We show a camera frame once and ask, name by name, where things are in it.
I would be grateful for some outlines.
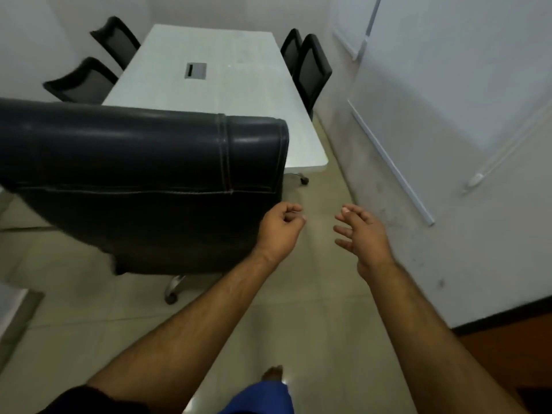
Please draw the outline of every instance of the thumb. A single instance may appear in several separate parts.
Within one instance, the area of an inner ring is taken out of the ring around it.
[[[358,216],[355,212],[351,212],[349,209],[343,207],[341,208],[341,214],[352,229],[358,229],[364,225],[364,221]]]
[[[305,224],[307,223],[307,217],[305,215],[297,215],[293,221],[289,222],[287,226],[291,229],[295,235],[299,235]]]

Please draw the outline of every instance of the chair frame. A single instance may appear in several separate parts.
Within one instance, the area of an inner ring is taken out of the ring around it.
[[[318,69],[322,71],[322,79],[314,89],[313,94],[309,97],[307,93],[305,93],[305,90],[303,90],[303,87],[299,82],[299,76],[301,74],[301,68],[303,67],[305,58],[310,50],[313,51],[313,56],[316,61],[316,66],[318,67]],[[301,50],[299,51],[299,57],[297,58],[297,66],[293,71],[293,81],[295,83],[295,86],[297,87],[297,91],[299,92],[299,95],[301,96],[303,100],[303,104],[305,105],[305,108],[307,109],[307,113],[311,117],[311,119],[313,117],[314,104],[316,103],[318,96],[320,95],[320,93],[322,92],[322,89],[324,89],[324,86],[326,85],[330,76],[332,75],[332,72],[333,72],[332,67],[329,66],[328,59],[324,54],[324,51],[322,49],[322,46],[320,45],[320,42],[318,41],[318,38],[316,37],[315,34],[308,34],[305,40],[303,41],[303,44],[301,45]]]
[[[285,53],[291,43],[295,44],[295,47],[297,48],[297,52],[301,52],[301,45],[303,44],[303,39],[301,38],[301,34],[299,33],[299,30],[293,28],[285,38],[284,44],[281,46],[280,53],[283,58],[285,58]],[[293,75],[293,71],[297,67],[297,62],[293,65],[293,68],[289,70],[290,74]]]
[[[136,39],[136,36],[134,36],[127,25],[125,25],[124,22],[117,16],[110,17],[102,28],[93,30],[90,34],[108,52],[108,54],[113,57],[115,62],[117,62],[122,69],[125,69],[128,64],[125,65],[125,61],[121,58],[117,51],[108,44],[109,38],[113,36],[113,33],[117,28],[121,29],[126,37],[129,38],[136,50],[140,49],[141,44],[138,39]]]
[[[85,60],[82,61],[75,70],[73,70],[66,76],[63,76],[57,80],[47,81],[43,83],[42,86],[61,101],[66,101],[69,103],[79,103],[67,96],[64,91],[73,89],[81,85],[86,80],[86,77],[89,76],[90,71],[99,72],[102,76],[107,78],[107,80],[112,82],[113,85],[115,85],[119,80],[117,76],[114,75],[114,73],[102,62],[100,62],[96,58],[88,57],[85,58]]]

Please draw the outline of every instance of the black mesh chair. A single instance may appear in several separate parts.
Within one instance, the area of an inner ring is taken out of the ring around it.
[[[88,57],[66,76],[45,82],[43,87],[61,101],[102,104],[118,78],[96,58]]]
[[[229,271],[281,201],[285,121],[0,99],[0,185],[115,274]]]
[[[284,57],[285,64],[288,66],[287,69],[289,69],[291,75],[293,75],[293,70],[299,58],[301,44],[302,39],[299,30],[292,29],[287,38],[285,38],[284,44],[281,46],[281,55]]]
[[[297,66],[293,71],[293,81],[311,120],[314,103],[331,75],[332,68],[318,38],[314,34],[308,34],[299,51]]]
[[[116,16],[110,17],[104,27],[90,32],[92,37],[125,69],[134,54],[140,49],[140,42],[130,29]]]

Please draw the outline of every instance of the foot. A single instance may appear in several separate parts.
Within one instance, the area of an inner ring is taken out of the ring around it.
[[[272,368],[268,369],[261,380],[276,380],[281,382],[281,377],[284,375],[284,368],[282,365],[278,365],[276,367],[272,366]]]

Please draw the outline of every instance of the white table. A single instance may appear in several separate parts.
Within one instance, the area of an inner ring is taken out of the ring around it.
[[[205,80],[185,78],[189,62],[207,63]],[[328,164],[268,32],[155,25],[103,104],[281,118],[289,129],[285,173]]]

